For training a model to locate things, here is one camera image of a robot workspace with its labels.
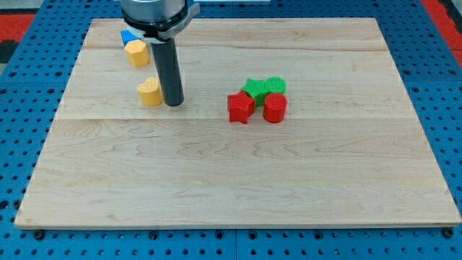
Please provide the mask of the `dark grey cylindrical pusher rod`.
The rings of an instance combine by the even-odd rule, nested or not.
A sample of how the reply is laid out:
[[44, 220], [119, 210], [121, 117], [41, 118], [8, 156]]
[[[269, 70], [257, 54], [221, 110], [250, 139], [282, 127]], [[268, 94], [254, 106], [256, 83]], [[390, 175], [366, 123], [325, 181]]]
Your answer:
[[151, 46], [164, 101], [168, 106], [179, 106], [184, 101], [184, 94], [175, 40], [171, 38]]

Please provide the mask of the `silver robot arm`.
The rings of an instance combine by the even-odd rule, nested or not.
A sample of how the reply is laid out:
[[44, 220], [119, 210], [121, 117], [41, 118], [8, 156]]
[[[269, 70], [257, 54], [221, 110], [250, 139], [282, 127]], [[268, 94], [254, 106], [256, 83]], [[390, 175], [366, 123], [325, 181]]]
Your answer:
[[184, 101], [175, 36], [200, 12], [186, 0], [121, 0], [128, 30], [149, 42], [164, 101], [171, 107]]

